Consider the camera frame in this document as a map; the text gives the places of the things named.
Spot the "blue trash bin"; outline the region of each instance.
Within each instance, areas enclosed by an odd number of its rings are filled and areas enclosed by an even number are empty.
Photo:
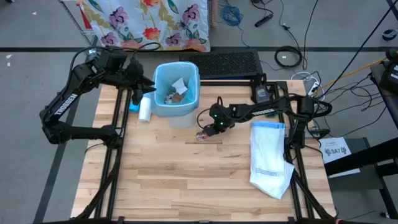
[[[179,103],[166,104],[165,98],[175,91],[172,86],[183,78],[188,88]],[[160,117],[169,118],[173,128],[188,128],[195,124],[196,109],[199,106],[200,76],[198,67],[191,62],[172,62],[159,65],[154,74],[156,91],[153,93],[152,112]]]

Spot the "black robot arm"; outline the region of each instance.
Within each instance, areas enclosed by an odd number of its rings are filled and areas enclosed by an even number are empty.
[[[297,111],[292,111],[290,102],[297,102]],[[291,145],[299,148],[304,147],[305,127],[313,118],[327,115],[331,112],[331,104],[318,101],[310,96],[300,96],[290,93],[274,100],[253,105],[230,104],[227,108],[223,106],[221,97],[217,103],[210,108],[209,115],[214,119],[213,124],[206,125],[203,131],[197,134],[198,140],[204,140],[212,135],[225,132],[228,128],[233,128],[235,123],[243,123],[251,120],[255,116],[269,113],[285,113],[295,121],[289,131]],[[319,108],[326,107],[324,112],[318,113]]]
[[[150,79],[143,76],[142,65],[133,57],[126,69],[123,65],[127,53],[119,48],[108,48],[99,57],[77,65],[69,74],[67,84],[61,92],[40,112],[42,129],[52,144],[62,144],[69,139],[101,139],[108,147],[117,147],[119,134],[112,125],[102,128],[73,127],[59,121],[61,116],[79,97],[98,88],[99,85],[112,85],[134,92],[132,102],[137,105],[143,94],[155,88]]]

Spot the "concrete floor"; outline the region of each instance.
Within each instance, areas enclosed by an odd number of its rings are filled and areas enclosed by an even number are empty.
[[[305,28],[315,0],[284,1],[285,9],[282,22],[291,27],[300,45],[303,45]],[[275,16],[260,28],[253,25],[263,15],[246,1],[229,0],[238,6],[244,19],[241,28],[244,29],[245,43],[255,47],[278,47],[294,45],[292,38],[278,25],[281,4],[273,0],[268,8]],[[78,9],[68,2],[74,15]],[[308,47],[359,47],[381,16],[387,11],[385,1],[372,0],[320,0],[315,10],[313,21],[307,35]],[[368,47],[396,46],[398,39],[385,42],[380,33],[388,28],[397,27],[398,22],[392,13],[382,23],[379,30],[369,40]],[[13,4],[0,1],[0,47],[85,47],[73,22],[63,10],[58,1],[48,0],[16,0]],[[242,47],[241,33],[236,27],[225,23],[211,31],[213,47]],[[335,79],[346,66],[354,52],[307,52],[307,71],[318,70],[322,83]],[[46,105],[66,82],[67,70],[73,53],[1,53],[0,52],[0,126],[3,134],[0,137],[3,154],[0,157],[0,224],[32,223],[40,197],[47,180],[47,175],[53,161],[56,146],[47,142],[42,134],[39,121],[39,111]],[[261,60],[277,67],[273,52],[259,52]],[[383,52],[363,52],[348,69],[355,70],[363,65],[380,59]],[[146,75],[151,77],[155,67],[160,63],[178,60],[178,53],[139,54]],[[84,61],[84,56],[76,63]],[[293,72],[286,70],[272,71],[262,64],[269,79],[289,79]],[[342,79],[336,87],[355,82],[369,73],[362,71],[357,75]],[[371,93],[376,93],[375,87],[368,87]],[[90,126],[98,101],[100,90],[83,95],[74,120],[75,126]],[[346,93],[334,101],[335,110],[366,101],[351,93]],[[336,114],[328,118],[331,131],[339,136],[355,129],[364,123],[376,119],[384,108],[382,103],[367,111],[360,108]],[[318,120],[324,127],[323,120]],[[347,138],[367,137],[371,145],[376,145],[398,136],[388,113],[374,125],[361,129]],[[84,159],[84,149],[87,141],[70,141],[63,155],[61,167],[55,182],[44,220],[66,220],[70,216],[75,196],[81,166]],[[396,176],[386,178],[386,182],[398,206],[398,180]],[[378,191],[332,192],[340,217],[349,218],[372,210],[385,211]],[[356,221],[397,223],[371,213]]]

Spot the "flowered cloth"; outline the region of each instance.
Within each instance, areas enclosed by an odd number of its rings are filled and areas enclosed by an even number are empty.
[[[84,0],[80,4],[103,46],[209,52],[208,0]]]

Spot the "wooden table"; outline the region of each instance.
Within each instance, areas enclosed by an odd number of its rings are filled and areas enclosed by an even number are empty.
[[[290,93],[305,94],[302,81],[287,80],[287,84]],[[94,127],[111,123],[116,93],[114,87],[103,85]],[[225,105],[252,104],[248,86],[203,86],[198,112],[215,103],[217,96],[222,96]],[[255,117],[253,121],[260,119],[264,117]],[[211,118],[205,113],[200,122],[210,123]],[[250,126],[251,122],[236,124],[223,134],[198,142],[195,136],[200,128],[197,126],[172,129],[166,119],[154,115],[150,123],[141,123],[138,114],[131,113],[113,218],[286,221],[287,217],[294,217],[290,188],[282,200],[276,200],[249,183]],[[88,146],[99,142],[90,141]],[[306,144],[318,147],[314,139],[306,139]],[[97,146],[86,153],[72,217],[83,211],[98,190],[105,151],[104,146]],[[329,214],[335,215],[321,155],[307,148],[302,149],[302,155],[310,190]],[[303,216],[306,216],[303,194],[300,189],[298,192]],[[107,201],[108,195],[105,195],[104,202]]]

